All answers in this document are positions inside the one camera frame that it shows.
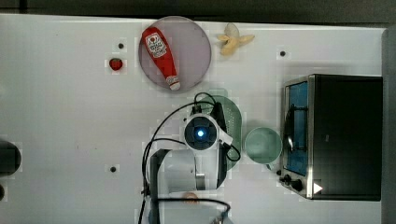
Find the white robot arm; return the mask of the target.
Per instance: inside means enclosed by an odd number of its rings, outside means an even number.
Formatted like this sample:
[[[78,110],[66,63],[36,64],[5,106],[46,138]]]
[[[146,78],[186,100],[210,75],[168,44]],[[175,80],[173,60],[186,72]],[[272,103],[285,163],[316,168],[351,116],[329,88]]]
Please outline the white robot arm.
[[[221,103],[209,114],[196,105],[183,128],[184,149],[160,149],[149,159],[151,224],[163,224],[160,203],[173,192],[217,189],[227,173],[233,138],[227,133]]]

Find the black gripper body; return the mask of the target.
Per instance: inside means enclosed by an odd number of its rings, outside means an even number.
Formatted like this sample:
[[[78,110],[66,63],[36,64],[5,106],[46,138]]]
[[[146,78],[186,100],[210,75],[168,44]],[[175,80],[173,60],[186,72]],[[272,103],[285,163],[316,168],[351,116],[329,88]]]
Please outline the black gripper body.
[[[226,121],[221,103],[214,103],[212,107],[207,107],[206,104],[198,104],[192,107],[191,114],[204,113],[211,116],[223,131],[227,130]]]

